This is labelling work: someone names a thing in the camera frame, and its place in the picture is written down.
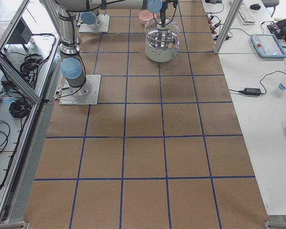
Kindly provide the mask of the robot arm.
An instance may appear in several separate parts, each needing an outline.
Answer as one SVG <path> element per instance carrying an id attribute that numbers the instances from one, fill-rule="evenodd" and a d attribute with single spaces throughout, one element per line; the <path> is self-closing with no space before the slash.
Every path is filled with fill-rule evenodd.
<path id="1" fill-rule="evenodd" d="M 61 72 L 69 85 L 67 97 L 84 99 L 90 96 L 92 84 L 87 77 L 80 56 L 82 38 L 91 34 L 108 31 L 110 16 L 100 11 L 110 10 L 148 10 L 152 15 L 160 14 L 160 27 L 168 24 L 166 10 L 168 5 L 177 7 L 176 0 L 58 0 L 58 24 L 61 38 Z"/>
<path id="2" fill-rule="evenodd" d="M 99 10 L 89 11 L 89 12 L 83 12 L 81 13 L 81 21 L 88 25 L 93 25 L 95 23 L 100 24 L 101 19 L 99 17 L 100 13 Z"/>

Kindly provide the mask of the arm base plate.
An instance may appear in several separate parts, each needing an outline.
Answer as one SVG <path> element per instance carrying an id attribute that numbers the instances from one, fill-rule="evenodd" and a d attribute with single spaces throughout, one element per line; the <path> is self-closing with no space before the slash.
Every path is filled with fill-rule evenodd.
<path id="1" fill-rule="evenodd" d="M 101 75 L 86 75 L 86 83 L 79 90 L 69 86 L 67 80 L 64 87 L 68 89 L 62 91 L 62 98 L 59 99 L 60 105 L 97 105 Z"/>
<path id="2" fill-rule="evenodd" d="M 107 33 L 109 29 L 110 15 L 99 14 L 93 24 L 82 23 L 79 33 Z"/>

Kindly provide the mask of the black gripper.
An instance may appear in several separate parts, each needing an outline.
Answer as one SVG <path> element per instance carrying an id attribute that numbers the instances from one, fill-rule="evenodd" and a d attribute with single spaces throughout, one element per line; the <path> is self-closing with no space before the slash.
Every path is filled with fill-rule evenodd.
<path id="1" fill-rule="evenodd" d="M 167 10 L 167 4 L 163 4 L 161 9 L 160 9 L 160 19 L 161 19 L 161 24 L 165 24 L 166 22 L 166 10 Z"/>

